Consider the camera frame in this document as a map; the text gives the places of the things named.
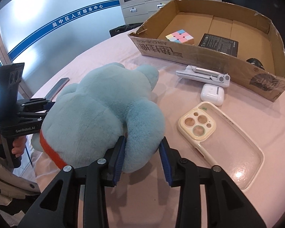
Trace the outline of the person's left hand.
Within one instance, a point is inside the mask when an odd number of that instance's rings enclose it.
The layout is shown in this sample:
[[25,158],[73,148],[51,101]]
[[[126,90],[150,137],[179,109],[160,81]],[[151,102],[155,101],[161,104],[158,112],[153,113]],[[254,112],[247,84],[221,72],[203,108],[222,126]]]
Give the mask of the person's left hand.
[[14,139],[12,154],[15,157],[18,158],[24,154],[26,142],[27,142],[26,136],[21,136]]

